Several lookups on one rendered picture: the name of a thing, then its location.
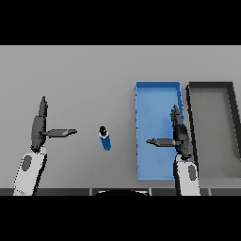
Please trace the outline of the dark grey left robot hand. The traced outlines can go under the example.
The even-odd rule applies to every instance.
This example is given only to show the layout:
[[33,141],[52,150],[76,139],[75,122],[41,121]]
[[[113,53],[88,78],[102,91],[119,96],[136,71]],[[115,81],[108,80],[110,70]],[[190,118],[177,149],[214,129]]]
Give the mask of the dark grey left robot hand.
[[76,134],[76,129],[47,129],[48,103],[45,97],[41,98],[39,112],[35,116],[31,129],[31,146],[34,153],[39,153],[46,142],[46,138],[63,138]]

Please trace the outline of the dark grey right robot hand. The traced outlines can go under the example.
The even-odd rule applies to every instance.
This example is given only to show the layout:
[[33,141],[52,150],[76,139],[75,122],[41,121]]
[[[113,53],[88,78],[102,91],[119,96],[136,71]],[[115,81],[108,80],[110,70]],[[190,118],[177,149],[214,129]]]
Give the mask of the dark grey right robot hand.
[[156,147],[174,147],[176,152],[181,155],[182,160],[191,157],[190,141],[187,128],[182,122],[181,112],[177,105],[174,105],[170,112],[170,118],[173,129],[173,138],[152,138],[146,142]]

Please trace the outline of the blue rectangular bin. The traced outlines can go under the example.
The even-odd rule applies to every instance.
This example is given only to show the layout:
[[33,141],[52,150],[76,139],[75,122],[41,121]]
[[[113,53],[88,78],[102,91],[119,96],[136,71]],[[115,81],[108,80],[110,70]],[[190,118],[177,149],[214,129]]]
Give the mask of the blue rectangular bin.
[[170,112],[179,107],[185,122],[181,83],[179,81],[136,81],[137,179],[139,181],[173,180],[174,147],[155,147],[152,138],[173,138]]

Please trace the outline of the dark grey rectangular bin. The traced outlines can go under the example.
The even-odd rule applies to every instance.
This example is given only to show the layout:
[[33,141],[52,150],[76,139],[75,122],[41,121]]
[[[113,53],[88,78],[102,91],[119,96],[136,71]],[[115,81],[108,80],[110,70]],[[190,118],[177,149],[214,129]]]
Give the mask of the dark grey rectangular bin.
[[233,82],[189,82],[185,90],[200,177],[241,178],[241,121]]

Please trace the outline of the blue pipe with dark end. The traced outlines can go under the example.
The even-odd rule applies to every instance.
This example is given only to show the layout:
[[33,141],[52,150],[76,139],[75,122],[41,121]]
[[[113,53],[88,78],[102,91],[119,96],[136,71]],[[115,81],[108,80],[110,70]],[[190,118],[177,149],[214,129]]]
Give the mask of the blue pipe with dark end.
[[109,151],[111,149],[110,136],[104,126],[101,126],[99,129],[99,138],[103,144],[104,150]]

